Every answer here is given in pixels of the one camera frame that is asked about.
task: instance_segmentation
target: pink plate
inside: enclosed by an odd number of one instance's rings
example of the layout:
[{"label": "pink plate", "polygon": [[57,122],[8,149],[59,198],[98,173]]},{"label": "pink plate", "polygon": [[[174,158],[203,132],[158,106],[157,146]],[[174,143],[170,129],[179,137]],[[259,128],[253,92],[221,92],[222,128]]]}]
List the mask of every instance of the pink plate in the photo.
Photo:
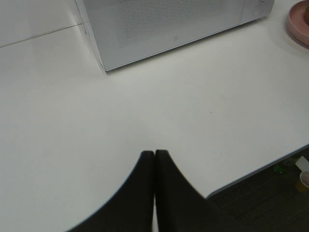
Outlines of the pink plate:
[{"label": "pink plate", "polygon": [[309,25],[305,21],[305,10],[309,1],[301,1],[294,5],[288,17],[289,31],[301,42],[309,46]]}]

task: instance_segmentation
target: green bottle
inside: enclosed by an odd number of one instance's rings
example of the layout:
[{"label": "green bottle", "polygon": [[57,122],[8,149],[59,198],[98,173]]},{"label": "green bottle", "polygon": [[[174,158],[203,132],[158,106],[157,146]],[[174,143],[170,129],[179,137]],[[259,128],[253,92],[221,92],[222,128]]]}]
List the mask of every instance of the green bottle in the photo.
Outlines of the green bottle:
[{"label": "green bottle", "polygon": [[275,166],[274,166],[274,170],[275,172],[277,173],[280,173],[280,174],[284,174],[288,171],[288,169],[290,167],[292,167],[293,165],[295,165],[295,163],[298,161],[298,159],[302,156],[302,154],[300,153],[297,153],[289,158],[286,158],[285,160],[277,163]]}]

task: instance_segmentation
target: microwave button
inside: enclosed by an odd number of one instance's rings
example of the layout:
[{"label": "microwave button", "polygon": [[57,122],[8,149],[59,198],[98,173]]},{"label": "microwave button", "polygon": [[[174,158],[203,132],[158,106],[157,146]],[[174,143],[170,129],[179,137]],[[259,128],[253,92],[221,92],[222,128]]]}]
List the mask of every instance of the microwave button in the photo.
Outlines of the microwave button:
[{"label": "microwave button", "polygon": [[253,10],[252,15],[253,16],[259,16],[260,14],[263,13],[264,9],[265,9],[265,2],[259,1],[259,3],[256,5],[255,9]]}]

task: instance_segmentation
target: white table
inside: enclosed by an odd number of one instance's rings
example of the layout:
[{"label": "white table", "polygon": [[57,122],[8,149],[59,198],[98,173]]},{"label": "white table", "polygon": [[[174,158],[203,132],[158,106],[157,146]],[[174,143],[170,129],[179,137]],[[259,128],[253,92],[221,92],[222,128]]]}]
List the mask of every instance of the white table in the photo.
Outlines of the white table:
[{"label": "white table", "polygon": [[142,150],[203,195],[309,142],[309,50],[267,19],[108,74],[74,27],[0,50],[0,231],[64,231]]}]

